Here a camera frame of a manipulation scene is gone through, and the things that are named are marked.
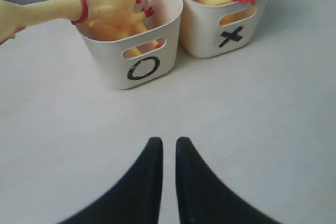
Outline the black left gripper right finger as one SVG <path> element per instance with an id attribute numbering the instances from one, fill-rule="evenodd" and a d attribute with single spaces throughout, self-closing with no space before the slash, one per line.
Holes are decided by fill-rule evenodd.
<path id="1" fill-rule="evenodd" d="M 226 186 L 188 137 L 176 141 L 175 186 L 180 223 L 279 223 Z"/>

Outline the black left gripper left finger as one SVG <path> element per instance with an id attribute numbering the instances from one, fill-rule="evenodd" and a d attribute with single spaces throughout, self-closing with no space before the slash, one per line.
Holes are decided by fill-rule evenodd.
<path id="1" fill-rule="evenodd" d="M 149 138 L 119 181 L 101 197 L 61 223 L 159 222 L 163 187 L 163 142 Z"/>

